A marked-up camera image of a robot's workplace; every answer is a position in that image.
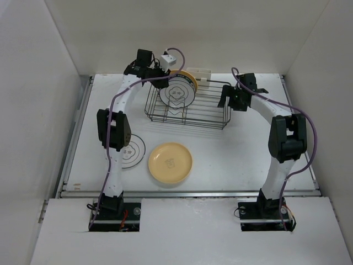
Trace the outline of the grey wire dish rack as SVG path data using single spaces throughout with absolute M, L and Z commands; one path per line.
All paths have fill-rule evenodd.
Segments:
M 186 108 L 171 108 L 161 101 L 159 97 L 161 89 L 150 86 L 145 104 L 145 114 L 151 121 L 214 129 L 223 129 L 230 122 L 231 109 L 228 106 L 228 98 L 224 108 L 217 107 L 222 87 L 225 84 L 230 85 L 229 82 L 208 80 L 203 85 L 197 84 L 196 80 L 181 74 L 175 78 L 177 77 L 193 82 L 196 92 L 193 103 Z

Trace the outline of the white plate green rim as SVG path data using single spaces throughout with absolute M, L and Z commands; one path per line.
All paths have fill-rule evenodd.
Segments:
M 159 91 L 161 101 L 174 109 L 186 108 L 191 105 L 195 94 L 193 82 L 179 77 L 171 79 L 169 86 Z
M 122 169 L 137 166 L 146 154 L 146 145 L 141 137 L 132 134 L 129 144 L 125 147 L 122 158 Z

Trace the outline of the yellow shallow plate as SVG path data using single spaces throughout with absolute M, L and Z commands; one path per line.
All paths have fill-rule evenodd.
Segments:
M 191 152 L 177 142 L 158 145 L 148 159 L 148 169 L 152 177 L 164 184 L 178 184 L 190 174 L 193 166 Z

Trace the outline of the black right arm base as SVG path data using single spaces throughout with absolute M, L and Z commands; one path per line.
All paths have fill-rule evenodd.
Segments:
M 242 232 L 258 231 L 289 231 L 293 232 L 297 222 L 286 205 L 267 211 L 262 210 L 255 201 L 241 200 L 238 202 L 238 214 Z

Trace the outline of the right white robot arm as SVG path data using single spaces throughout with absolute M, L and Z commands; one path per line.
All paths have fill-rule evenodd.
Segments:
M 283 203 L 283 184 L 295 162 L 307 150 L 306 117 L 290 112 L 288 104 L 266 97 L 268 91 L 258 88 L 255 74 L 235 74 L 234 77 L 236 85 L 223 86 L 218 107 L 224 107 L 228 99 L 231 109 L 245 112 L 251 108 L 270 124 L 270 168 L 255 204 L 256 213 L 266 218 L 279 211 Z

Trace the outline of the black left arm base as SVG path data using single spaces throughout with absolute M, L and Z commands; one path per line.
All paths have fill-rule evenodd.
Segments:
M 124 202 L 122 210 L 112 211 L 100 207 L 94 219 L 97 202 L 86 207 L 91 211 L 88 224 L 89 232 L 139 232 L 142 204 L 141 202 Z

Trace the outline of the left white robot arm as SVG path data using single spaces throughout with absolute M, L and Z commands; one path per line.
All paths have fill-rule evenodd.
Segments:
M 126 67 L 109 107 L 98 110 L 98 138 L 106 150 L 108 172 L 97 202 L 97 213 L 105 212 L 111 219 L 123 214 L 122 159 L 124 148 L 131 140 L 127 112 L 146 82 L 155 83 L 158 88 L 168 85 L 170 67 L 175 63 L 176 58 L 167 51 L 156 59 L 153 52 L 139 49 L 137 58 Z

